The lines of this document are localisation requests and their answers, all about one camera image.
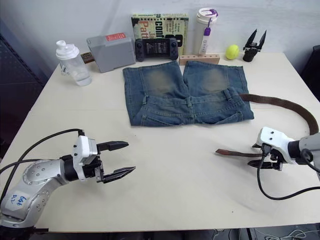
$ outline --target table surface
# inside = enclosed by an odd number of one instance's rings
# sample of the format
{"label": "table surface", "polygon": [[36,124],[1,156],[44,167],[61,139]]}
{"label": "table surface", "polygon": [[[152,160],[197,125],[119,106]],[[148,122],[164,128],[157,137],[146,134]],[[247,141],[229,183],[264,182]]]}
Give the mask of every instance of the table surface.
{"label": "table surface", "polygon": [[[252,62],[242,56],[220,64],[243,66],[252,94],[287,99],[307,108],[319,121],[320,103],[283,53],[259,53]],[[150,59],[130,67],[156,65]],[[251,103],[254,120],[223,125],[177,127],[130,126],[122,68],[99,73],[89,63],[92,83],[77,86],[60,68],[52,74],[27,115],[1,166],[18,160],[33,143],[52,133],[81,128],[97,143],[127,141],[129,147],[103,152],[105,173],[136,166],[126,177],[107,184],[74,181],[51,195],[37,227],[52,232],[109,232],[225,229],[320,222],[320,191],[284,201],[266,198],[258,188],[256,168],[248,158],[225,157],[216,149],[252,152],[260,129],[268,126],[300,139],[309,134],[305,120],[277,106]],[[26,158],[59,158],[70,154],[75,133],[50,139]],[[11,187],[27,165],[18,168]],[[1,176],[3,186],[10,171]],[[308,166],[263,170],[262,184],[272,196],[284,196],[319,185]]]}

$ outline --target tennis ball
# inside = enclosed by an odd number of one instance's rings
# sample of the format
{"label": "tennis ball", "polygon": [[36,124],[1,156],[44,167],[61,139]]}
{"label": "tennis ball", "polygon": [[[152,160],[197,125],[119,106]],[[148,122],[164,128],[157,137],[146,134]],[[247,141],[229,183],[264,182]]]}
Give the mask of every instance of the tennis ball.
{"label": "tennis ball", "polygon": [[239,55],[239,47],[235,44],[230,45],[226,51],[225,51],[225,56],[227,59],[235,59]]}

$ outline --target book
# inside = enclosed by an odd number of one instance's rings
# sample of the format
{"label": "book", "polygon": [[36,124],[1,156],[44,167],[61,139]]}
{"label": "book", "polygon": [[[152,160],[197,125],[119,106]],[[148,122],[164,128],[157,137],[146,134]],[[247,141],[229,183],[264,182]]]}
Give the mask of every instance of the book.
{"label": "book", "polygon": [[179,55],[185,54],[187,13],[133,14],[131,22],[135,39],[176,38]]}

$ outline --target brown belt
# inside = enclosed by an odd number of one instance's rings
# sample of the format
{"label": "brown belt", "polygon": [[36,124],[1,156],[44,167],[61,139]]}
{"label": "brown belt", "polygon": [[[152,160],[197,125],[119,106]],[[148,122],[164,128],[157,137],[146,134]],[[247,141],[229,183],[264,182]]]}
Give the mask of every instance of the brown belt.
{"label": "brown belt", "polygon": [[[254,94],[239,94],[239,96],[242,98],[243,101],[254,102],[257,104],[270,104],[270,105],[275,105],[275,106],[283,107],[285,109],[292,110],[297,114],[299,114],[301,117],[303,117],[304,120],[306,120],[309,126],[310,135],[313,135],[319,132],[318,123],[315,117],[307,109],[305,109],[303,106],[300,106],[297,103],[284,100],[281,98],[277,98],[277,97],[272,97],[272,96],[260,96],[260,95],[254,95]],[[260,153],[242,153],[238,151],[229,151],[225,149],[218,149],[215,152],[222,155],[240,156],[240,157],[249,157],[249,158],[262,156]]]}

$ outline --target jeans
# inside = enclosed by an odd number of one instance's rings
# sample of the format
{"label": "jeans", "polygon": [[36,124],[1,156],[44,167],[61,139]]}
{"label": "jeans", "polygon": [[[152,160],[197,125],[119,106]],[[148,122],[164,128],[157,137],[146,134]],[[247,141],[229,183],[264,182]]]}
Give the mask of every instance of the jeans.
{"label": "jeans", "polygon": [[132,126],[227,124],[254,119],[242,66],[176,61],[123,69],[125,101]]}

